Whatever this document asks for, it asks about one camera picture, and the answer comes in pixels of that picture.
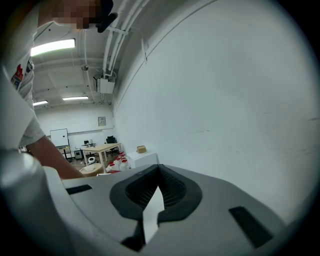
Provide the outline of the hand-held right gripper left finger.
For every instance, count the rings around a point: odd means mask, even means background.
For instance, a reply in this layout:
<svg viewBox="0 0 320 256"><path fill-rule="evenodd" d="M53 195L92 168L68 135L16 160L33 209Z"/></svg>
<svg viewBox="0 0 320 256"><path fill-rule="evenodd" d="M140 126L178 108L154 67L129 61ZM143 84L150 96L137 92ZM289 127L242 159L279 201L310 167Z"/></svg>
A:
<svg viewBox="0 0 320 256"><path fill-rule="evenodd" d="M51 223L65 244L56 245L61 256L159 256L159 246L144 244L143 209L128 198L126 187L143 191L157 165L138 167L105 176L61 180L45 167L46 190L53 207Z"/></svg>

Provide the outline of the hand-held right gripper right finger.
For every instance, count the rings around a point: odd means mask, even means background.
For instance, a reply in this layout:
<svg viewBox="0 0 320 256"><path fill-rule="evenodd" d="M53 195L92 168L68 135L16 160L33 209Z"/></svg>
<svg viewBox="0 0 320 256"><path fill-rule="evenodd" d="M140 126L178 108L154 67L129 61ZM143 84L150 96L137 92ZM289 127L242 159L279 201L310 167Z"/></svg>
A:
<svg viewBox="0 0 320 256"><path fill-rule="evenodd" d="M144 256L253 256L284 230L266 205L236 185L160 164L165 209Z"/></svg>

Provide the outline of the person's left forearm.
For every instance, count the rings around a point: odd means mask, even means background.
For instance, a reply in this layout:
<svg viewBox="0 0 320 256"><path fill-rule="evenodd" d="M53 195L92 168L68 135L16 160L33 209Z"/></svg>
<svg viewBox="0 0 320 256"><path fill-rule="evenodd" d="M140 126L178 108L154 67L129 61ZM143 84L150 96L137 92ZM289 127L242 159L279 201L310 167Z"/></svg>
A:
<svg viewBox="0 0 320 256"><path fill-rule="evenodd" d="M55 169L63 180L83 178L81 172L76 170L59 152L54 144L43 136L26 148L41 163L42 166Z"/></svg>

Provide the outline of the round beige tissue box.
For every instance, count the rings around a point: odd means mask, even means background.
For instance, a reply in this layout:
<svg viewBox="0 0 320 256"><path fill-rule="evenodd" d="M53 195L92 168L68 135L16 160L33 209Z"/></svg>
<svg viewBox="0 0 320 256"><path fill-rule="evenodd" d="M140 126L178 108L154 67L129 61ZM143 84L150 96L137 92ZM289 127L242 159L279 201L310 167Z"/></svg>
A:
<svg viewBox="0 0 320 256"><path fill-rule="evenodd" d="M79 172L85 177L95 177L98 174L104 173L104 168L101 163L93 163L81 168Z"/></svg>

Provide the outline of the light wooden table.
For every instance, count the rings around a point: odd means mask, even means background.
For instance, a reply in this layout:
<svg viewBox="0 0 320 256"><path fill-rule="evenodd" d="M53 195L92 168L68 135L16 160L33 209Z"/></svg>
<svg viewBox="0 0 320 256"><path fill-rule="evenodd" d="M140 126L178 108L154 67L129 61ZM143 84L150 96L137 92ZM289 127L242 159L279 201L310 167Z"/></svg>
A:
<svg viewBox="0 0 320 256"><path fill-rule="evenodd" d="M111 149L115 149L115 148L118 148L120 150L121 145L122 145L121 143L106 143L106 144L91 146L91 147L82 149L86 166L89 165L87 154L95 153L95 154L99 155L100 163L102 164L102 167L105 169L106 167L105 167L102 153L104 153L104 156L106 159L107 158L107 153L106 153L107 151L109 151Z"/></svg>

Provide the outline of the black office chair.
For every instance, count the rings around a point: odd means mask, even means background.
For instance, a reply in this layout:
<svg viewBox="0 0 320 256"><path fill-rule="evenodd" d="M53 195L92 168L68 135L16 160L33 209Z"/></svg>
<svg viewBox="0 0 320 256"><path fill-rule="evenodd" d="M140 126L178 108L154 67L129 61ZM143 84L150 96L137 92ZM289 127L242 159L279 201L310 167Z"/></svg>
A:
<svg viewBox="0 0 320 256"><path fill-rule="evenodd" d="M106 138L107 144L115 144L117 142L116 138L114 136L107 136ZM117 151L117 149L114 147L110 149L110 153L113 154Z"/></svg>

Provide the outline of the white cabinet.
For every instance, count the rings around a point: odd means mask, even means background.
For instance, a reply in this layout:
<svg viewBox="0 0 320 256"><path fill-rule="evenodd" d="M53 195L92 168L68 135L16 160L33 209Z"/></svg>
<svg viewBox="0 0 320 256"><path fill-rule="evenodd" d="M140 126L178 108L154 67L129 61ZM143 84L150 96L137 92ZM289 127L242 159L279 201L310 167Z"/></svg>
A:
<svg viewBox="0 0 320 256"><path fill-rule="evenodd" d="M129 166L133 169L145 165L154 165L159 163L157 154L150 150L144 153L138 153L136 151L130 152L126 155L126 158Z"/></svg>

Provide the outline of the whiteboard on stand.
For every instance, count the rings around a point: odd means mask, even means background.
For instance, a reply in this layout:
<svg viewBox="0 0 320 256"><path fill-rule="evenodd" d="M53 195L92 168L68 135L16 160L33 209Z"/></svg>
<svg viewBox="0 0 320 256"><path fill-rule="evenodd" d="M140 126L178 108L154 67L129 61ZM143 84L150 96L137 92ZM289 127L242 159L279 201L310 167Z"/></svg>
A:
<svg viewBox="0 0 320 256"><path fill-rule="evenodd" d="M50 139L57 148L69 146L68 130L66 128L51 130Z"/></svg>

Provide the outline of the white ceiling junction box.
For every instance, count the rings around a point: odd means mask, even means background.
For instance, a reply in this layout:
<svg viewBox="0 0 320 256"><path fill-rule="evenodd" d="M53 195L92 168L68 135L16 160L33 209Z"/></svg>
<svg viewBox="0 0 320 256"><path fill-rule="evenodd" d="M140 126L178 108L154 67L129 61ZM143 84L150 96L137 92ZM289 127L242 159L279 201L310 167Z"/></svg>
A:
<svg viewBox="0 0 320 256"><path fill-rule="evenodd" d="M104 78L95 79L95 90L100 94L112 94L115 87L115 81L110 81Z"/></svg>

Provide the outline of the person's white printed shirt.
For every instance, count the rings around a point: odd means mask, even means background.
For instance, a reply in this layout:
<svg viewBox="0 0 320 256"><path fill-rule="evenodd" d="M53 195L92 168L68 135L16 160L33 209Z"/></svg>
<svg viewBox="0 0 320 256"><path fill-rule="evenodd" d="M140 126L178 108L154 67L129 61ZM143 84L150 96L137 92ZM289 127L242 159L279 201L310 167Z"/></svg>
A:
<svg viewBox="0 0 320 256"><path fill-rule="evenodd" d="M0 152L25 146L32 154L53 151L33 106L31 49L37 29L54 21L59 0L29 0L6 21L0 35Z"/></svg>

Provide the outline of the white ceiling pipes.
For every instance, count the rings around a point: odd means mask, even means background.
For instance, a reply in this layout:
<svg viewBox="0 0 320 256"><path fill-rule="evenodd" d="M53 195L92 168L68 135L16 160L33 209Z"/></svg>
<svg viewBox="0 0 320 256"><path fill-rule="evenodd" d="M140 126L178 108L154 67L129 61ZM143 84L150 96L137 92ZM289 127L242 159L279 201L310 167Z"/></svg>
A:
<svg viewBox="0 0 320 256"><path fill-rule="evenodd" d="M102 72L104 77L113 75L116 60L122 44L133 23L150 0L122 0L117 10L118 17L108 28L109 33L103 55Z"/></svg>

